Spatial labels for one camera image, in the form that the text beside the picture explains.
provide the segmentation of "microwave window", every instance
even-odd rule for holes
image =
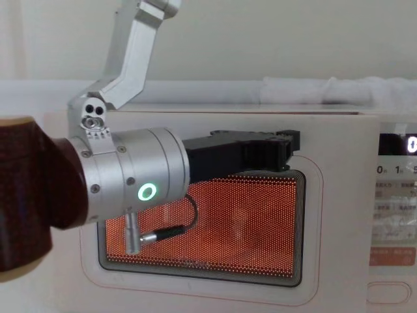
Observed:
[[[295,287],[302,280],[305,177],[299,171],[248,172],[191,185],[199,222],[185,235],[127,255],[124,217],[98,227],[109,270]],[[139,214],[142,233],[189,224],[187,200]]]

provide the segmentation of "label sticker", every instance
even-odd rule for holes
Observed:
[[[413,266],[416,248],[372,247],[370,266]]]
[[[378,181],[375,189],[372,242],[374,245],[417,243],[415,181]]]

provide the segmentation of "display number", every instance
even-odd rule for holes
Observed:
[[[416,137],[409,138],[409,144],[408,144],[407,150],[409,151],[409,153],[417,152],[417,138]]]
[[[397,171],[397,174],[402,174],[402,173],[404,173],[404,171],[403,171],[403,170],[401,170],[399,166],[396,166],[396,167],[395,167],[395,170]],[[378,167],[378,173],[380,173],[380,174],[381,174],[383,171],[384,171],[384,169],[382,168],[382,166],[379,166],[379,167]],[[417,174],[417,166],[415,166],[415,167],[414,167],[414,174]]]

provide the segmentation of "green led ring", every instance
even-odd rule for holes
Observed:
[[[145,195],[145,191],[151,189],[152,192],[149,196]],[[156,188],[156,186],[154,184],[144,184],[139,191],[137,192],[137,197],[139,198],[139,200],[141,201],[149,201],[151,199],[153,199],[153,197],[155,197],[156,192],[158,191],[158,189]]]

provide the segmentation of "silver connector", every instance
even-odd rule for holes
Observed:
[[[136,255],[141,252],[141,235],[137,221],[137,213],[129,213],[125,217],[126,227],[124,234],[126,237],[126,253]]]
[[[156,240],[157,240],[157,236],[153,231],[151,231],[149,233],[144,233],[140,238],[142,246],[150,245],[151,243],[155,243]]]

